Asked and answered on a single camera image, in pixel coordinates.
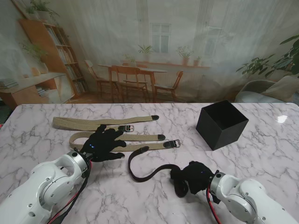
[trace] black box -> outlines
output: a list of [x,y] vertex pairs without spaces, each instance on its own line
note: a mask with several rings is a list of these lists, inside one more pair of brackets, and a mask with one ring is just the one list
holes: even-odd
[[212,150],[239,139],[248,119],[227,100],[203,107],[196,130]]

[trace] metal buckle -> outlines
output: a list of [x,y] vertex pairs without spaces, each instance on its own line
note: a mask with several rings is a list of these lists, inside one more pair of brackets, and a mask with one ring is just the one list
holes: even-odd
[[133,132],[134,125],[121,125],[121,126],[118,126],[118,130],[123,131],[123,132]]
[[165,148],[180,148],[181,147],[181,142],[179,139],[172,140],[172,141],[166,141],[163,143],[163,146]]

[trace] marble table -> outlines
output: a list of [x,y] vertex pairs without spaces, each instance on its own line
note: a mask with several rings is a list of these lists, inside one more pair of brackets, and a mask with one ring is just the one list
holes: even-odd
[[[21,105],[0,130],[0,202],[28,179],[38,163],[67,153],[75,131],[51,126],[54,116],[122,119],[159,115],[158,121],[135,124],[135,133],[180,139],[181,148],[151,151],[136,157],[136,175],[195,160],[238,178],[254,177],[269,195],[299,221],[299,108],[294,104],[235,104],[249,122],[239,140],[211,151],[195,130],[199,112],[208,104],[76,104]],[[93,163],[88,186],[64,224],[214,224],[205,193],[175,195],[168,170],[144,183],[128,174],[126,158]],[[214,204],[223,224],[240,224],[223,203]]]

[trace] black gloved hand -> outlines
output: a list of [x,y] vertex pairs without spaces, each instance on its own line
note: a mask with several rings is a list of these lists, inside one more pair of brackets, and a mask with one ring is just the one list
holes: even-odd
[[81,152],[93,154],[91,161],[102,162],[107,160],[116,160],[125,157],[123,153],[111,153],[111,151],[120,146],[126,147],[127,144],[122,140],[115,140],[123,134],[123,131],[108,129],[106,125],[100,125],[89,139],[83,145]]
[[191,161],[183,170],[177,166],[172,168],[170,176],[174,180],[176,194],[179,197],[184,197],[188,192],[185,181],[188,182],[190,192],[195,195],[197,192],[207,189],[214,174],[203,163]]

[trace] window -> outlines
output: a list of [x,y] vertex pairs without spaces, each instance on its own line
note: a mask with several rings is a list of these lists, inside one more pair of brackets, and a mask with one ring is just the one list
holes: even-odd
[[208,27],[208,33],[206,35],[206,45],[204,47],[204,56],[212,57],[215,52],[218,37],[222,32],[222,28]]
[[170,24],[153,23],[151,26],[152,47],[154,52],[168,53],[170,40]]

